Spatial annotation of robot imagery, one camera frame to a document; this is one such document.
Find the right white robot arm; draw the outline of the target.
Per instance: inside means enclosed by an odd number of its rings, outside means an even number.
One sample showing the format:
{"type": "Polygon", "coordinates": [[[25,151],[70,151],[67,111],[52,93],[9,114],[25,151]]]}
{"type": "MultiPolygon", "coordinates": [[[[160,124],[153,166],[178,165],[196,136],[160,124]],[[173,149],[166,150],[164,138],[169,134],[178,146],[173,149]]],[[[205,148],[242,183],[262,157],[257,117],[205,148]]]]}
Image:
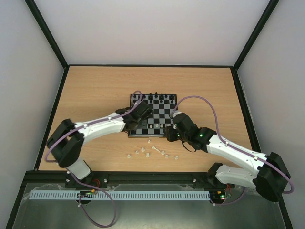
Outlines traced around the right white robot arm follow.
{"type": "Polygon", "coordinates": [[[198,128],[189,116],[180,111],[174,113],[173,124],[165,127],[164,134],[169,142],[180,140],[196,151],[218,155],[238,165],[233,168],[214,163],[208,171],[208,182],[213,187],[222,183],[243,186],[256,190],[271,202],[278,202],[291,177],[277,153],[266,155],[239,146],[210,128],[198,128]]]}

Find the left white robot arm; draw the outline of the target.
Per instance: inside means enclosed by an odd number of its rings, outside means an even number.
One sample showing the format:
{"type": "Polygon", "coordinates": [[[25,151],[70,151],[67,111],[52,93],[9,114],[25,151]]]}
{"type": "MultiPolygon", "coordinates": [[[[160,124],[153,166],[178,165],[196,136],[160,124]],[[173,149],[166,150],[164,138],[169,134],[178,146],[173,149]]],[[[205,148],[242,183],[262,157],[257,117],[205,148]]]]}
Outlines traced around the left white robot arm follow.
{"type": "Polygon", "coordinates": [[[65,119],[47,140],[48,154],[52,154],[54,160],[46,161],[57,163],[78,180],[83,180],[92,173],[87,163],[80,158],[83,145],[105,135],[133,130],[152,112],[146,102],[140,101],[134,106],[118,109],[108,116],[87,122],[75,123],[65,119]]]}

